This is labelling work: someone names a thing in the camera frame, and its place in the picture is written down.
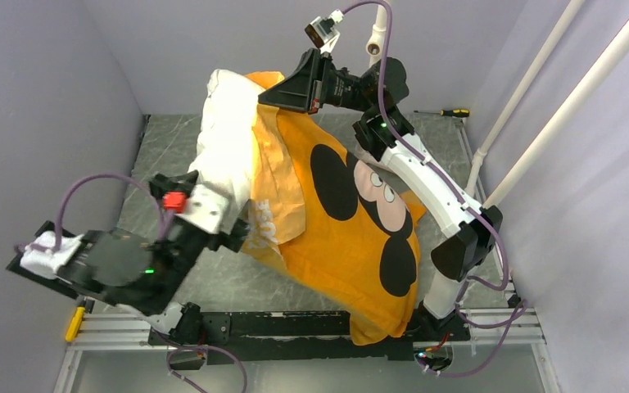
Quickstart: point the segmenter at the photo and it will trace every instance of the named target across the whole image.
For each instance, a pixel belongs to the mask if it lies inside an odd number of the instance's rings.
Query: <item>fabric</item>
[[[20,266],[29,270],[31,273],[35,273],[38,276],[53,280],[57,278],[57,270],[69,263],[71,257],[78,250],[80,246],[80,240],[83,235],[76,237],[62,237],[61,248],[59,251],[48,254],[46,251],[41,251],[31,246],[26,246],[23,252],[23,256],[20,258]],[[38,246],[45,249],[51,249],[57,242],[57,237],[53,231],[46,231],[39,235],[33,242]]]
[[[208,97],[201,114],[197,156],[188,171],[197,170],[200,181],[232,196],[235,206],[244,206],[252,183],[251,126],[256,98],[264,89],[229,70],[213,71],[206,88]]]
[[[256,99],[283,79],[275,72],[219,74],[228,75],[240,81],[219,78],[211,98],[226,86],[233,91],[225,97]],[[341,304],[351,313],[356,345],[399,337],[415,306],[414,226],[423,206],[413,194],[396,194],[308,115],[240,102],[246,104],[230,110],[251,116],[253,137],[252,231],[242,251]]]

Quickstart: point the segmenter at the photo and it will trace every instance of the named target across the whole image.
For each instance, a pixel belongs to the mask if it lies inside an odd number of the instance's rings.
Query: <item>black mount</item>
[[[496,230],[500,230],[503,214],[491,206],[481,209],[481,216]],[[477,219],[459,225],[459,232],[449,237],[430,252],[437,270],[457,282],[464,280],[469,270],[480,265],[493,249],[496,239]]]
[[[198,306],[193,305],[190,312],[183,314],[178,327],[184,326],[185,318],[191,319],[187,326],[193,326],[186,331],[179,328],[172,332],[170,340],[184,345],[201,342],[220,346],[242,361],[367,357],[403,361],[414,359],[414,342],[440,341],[446,333],[450,334],[449,341],[471,338],[459,316],[448,318],[441,328],[427,329],[420,326],[422,313],[422,309],[417,310],[402,337],[388,337],[377,344],[356,346],[347,337],[351,334],[351,315],[345,311],[199,313]],[[320,336],[340,338],[316,338]],[[150,333],[148,343],[164,345],[154,332]],[[209,357],[208,364],[231,363],[231,359],[215,354]],[[185,366],[196,369],[197,365]]]
[[[388,147],[396,146],[378,103],[380,64],[378,61],[359,77],[351,75],[346,67],[337,70],[331,54],[311,48],[303,53],[292,75],[259,95],[259,103],[308,114],[316,113],[324,104],[363,112],[353,124],[355,138],[380,160]],[[414,127],[396,107],[409,95],[401,61],[387,58],[384,81],[382,97],[390,121],[401,136],[413,134]]]
[[[167,177],[163,174],[156,174],[153,176],[150,182],[148,182],[148,189],[156,198],[156,201],[162,201],[166,193],[172,191],[179,191],[187,198],[192,195],[194,186],[197,185],[199,179],[199,171],[193,170],[188,174],[180,176]]]

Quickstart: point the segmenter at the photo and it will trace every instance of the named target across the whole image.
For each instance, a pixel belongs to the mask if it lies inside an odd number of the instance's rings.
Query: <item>yellow tool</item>
[[[83,316],[86,312],[93,310],[93,303],[94,300],[85,297],[79,301],[74,317],[69,324],[69,329],[66,331],[66,342],[72,342],[75,340],[76,336],[78,336],[78,330],[80,329],[80,324],[83,322]]]
[[[433,113],[435,115],[446,116],[446,117],[459,117],[464,118],[468,117],[471,112],[468,109],[447,109],[439,112],[429,112],[429,111],[414,111],[416,113]]]

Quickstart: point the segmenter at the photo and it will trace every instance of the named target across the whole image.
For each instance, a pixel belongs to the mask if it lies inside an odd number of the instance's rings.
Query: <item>orange t-shirt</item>
[[[264,88],[280,73],[248,75]],[[351,313],[356,345],[400,337],[415,307],[418,198],[394,192],[305,114],[259,105],[243,252]]]

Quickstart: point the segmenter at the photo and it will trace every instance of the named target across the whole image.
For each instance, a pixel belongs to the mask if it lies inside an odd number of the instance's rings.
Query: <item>lavender wall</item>
[[[312,44],[303,28],[352,0],[85,0],[144,113],[200,113],[215,68],[289,75]],[[392,0],[390,55],[408,71],[406,110],[468,106],[527,0]],[[334,64],[367,69],[375,6],[341,25]]]
[[[77,178],[129,172],[141,111],[79,0],[0,1],[0,392],[52,391],[72,300],[4,268]],[[74,231],[116,221],[123,188],[72,201]]]
[[[530,2],[517,25],[559,12]],[[586,2],[489,153],[489,190],[628,17],[629,0]],[[532,45],[544,38],[532,35]],[[491,90],[500,96],[490,86],[518,82],[528,66],[518,62],[532,49],[515,43],[529,37],[510,36],[496,62],[504,68],[491,72],[477,103]],[[470,121],[474,147],[500,109]],[[500,208],[515,282],[539,312],[563,391],[629,391],[629,54]]]

